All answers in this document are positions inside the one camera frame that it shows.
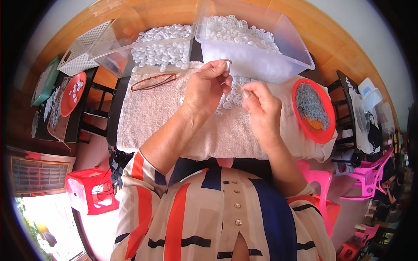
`sleeve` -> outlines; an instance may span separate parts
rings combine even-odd
[[[314,194],[315,190],[307,184],[299,194],[286,198],[295,220],[298,260],[334,261],[335,248],[315,206]]]
[[[116,194],[119,223],[111,261],[133,260],[166,190],[166,177],[138,150],[122,175],[123,186]]]

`pile of white buttons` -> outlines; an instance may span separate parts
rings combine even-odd
[[[242,92],[241,87],[244,86],[246,83],[251,81],[258,81],[255,79],[250,79],[243,76],[233,76],[232,83],[231,83],[231,92],[228,94],[222,94],[222,97],[219,101],[218,108],[215,111],[215,114],[219,117],[223,115],[222,108],[230,110],[232,109],[232,105],[235,106],[242,106]],[[184,97],[180,98],[180,103],[182,104],[184,101]]]
[[[73,89],[70,90],[70,93],[68,93],[68,96],[71,96],[71,94],[73,95],[74,103],[76,103],[78,100],[76,92],[78,92],[83,86],[84,86],[84,82],[78,79],[77,84],[74,84]]]
[[[235,15],[210,16],[205,18],[202,30],[206,31],[206,39],[214,41],[235,42],[250,46],[257,46],[273,53],[280,53],[274,42],[273,34],[264,29],[257,29],[255,25],[248,28],[245,20],[238,20]]]
[[[143,43],[161,39],[185,38],[191,34],[190,25],[171,25],[164,27],[154,27],[147,32],[139,33],[138,39],[133,43]],[[139,71],[139,67],[145,65],[161,66],[160,72],[165,72],[167,65],[172,64],[181,69],[189,68],[189,49],[190,40],[176,41],[173,43],[154,43],[146,47],[132,48],[132,59],[138,66],[132,72]]]
[[[45,111],[43,112],[43,122],[46,121],[46,118],[48,117],[49,112],[51,111],[52,105],[54,104],[56,95],[58,91],[60,90],[61,86],[55,89],[55,91],[51,94],[51,96],[46,100],[45,104]]]

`black cable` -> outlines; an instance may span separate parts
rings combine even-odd
[[[103,188],[103,186],[104,186],[105,184],[107,184],[107,183],[108,183],[108,181],[107,181],[107,182],[105,182],[105,183],[101,184],[101,183],[102,183],[102,181],[103,181],[103,179],[105,178],[105,176],[106,176],[106,175],[107,175],[107,173],[109,172],[109,170],[110,170],[110,167],[109,167],[109,169],[105,172],[105,174],[103,175],[102,180],[99,182],[99,187],[97,188],[97,190],[96,190],[96,191],[92,191],[92,192],[90,193],[90,195],[96,195],[96,194],[101,193],[101,192],[109,192],[110,190],[112,190],[112,189],[113,189],[113,183],[112,183],[112,186],[110,187],[110,189],[108,189],[108,190],[106,190],[106,191],[100,191],[100,189],[101,189],[101,188]]]

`red bowl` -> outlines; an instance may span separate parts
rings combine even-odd
[[[310,84],[315,91],[318,92],[319,97],[324,102],[324,109],[326,114],[328,115],[330,119],[329,127],[326,130],[323,130],[322,128],[314,128],[311,124],[308,123],[306,119],[301,118],[298,107],[296,105],[296,90],[298,89],[299,85],[301,83]],[[303,132],[314,142],[324,144],[329,142],[332,139],[332,136],[334,135],[335,131],[335,114],[334,114],[334,108],[331,104],[330,99],[328,98],[328,95],[322,89],[316,82],[310,79],[299,79],[295,82],[293,85],[293,91],[292,91],[292,101],[293,101],[293,108],[295,109],[296,118],[298,119],[298,122],[300,126],[303,129]]]
[[[76,84],[78,80],[84,82],[84,85],[80,88],[79,91],[76,91],[77,102],[74,102],[73,96],[68,95],[68,93],[73,90],[74,84]],[[62,94],[61,99],[61,115],[63,117],[70,115],[74,108],[77,106],[81,95],[83,94],[84,87],[86,86],[86,80],[87,75],[82,71],[81,73],[74,75],[70,82],[67,84],[67,87],[65,87],[65,91]]]

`plastic storage box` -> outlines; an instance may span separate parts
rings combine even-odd
[[[133,74],[132,69],[137,66],[132,59],[132,48],[155,43],[190,41],[191,51],[191,44],[196,31],[196,14],[198,14],[196,7],[197,1],[157,0],[129,8],[116,18],[93,44],[93,47],[90,49],[89,59],[94,60],[116,77],[121,78],[131,76]],[[133,44],[140,32],[145,32],[154,27],[173,24],[193,25],[191,34],[186,38],[163,39]],[[181,71],[181,69],[175,65],[167,66],[166,72],[173,71]],[[140,68],[135,74],[159,72],[160,66],[147,65]]]
[[[89,50],[101,34],[109,26],[107,21],[79,36],[65,52],[59,62],[58,70],[68,76],[99,66],[95,61],[89,60]]]
[[[38,95],[38,97],[36,97],[36,88],[33,91],[31,107],[40,105],[51,96],[52,89],[54,88],[56,78],[58,77],[58,74],[59,74],[59,71],[57,71],[58,63],[59,63],[58,56],[56,56],[42,71],[42,73],[44,73],[45,70],[48,69],[48,67],[52,65],[48,73],[48,76],[46,76],[45,84],[43,85],[42,91]]]
[[[258,29],[272,32],[283,54],[256,46],[207,40],[205,18],[211,15],[235,15],[237,19],[246,20],[249,27],[255,25]],[[237,0],[203,0],[195,38],[201,43],[205,63],[223,58],[232,61],[231,75],[279,84],[306,69],[315,69],[311,55],[288,17],[256,4]]]

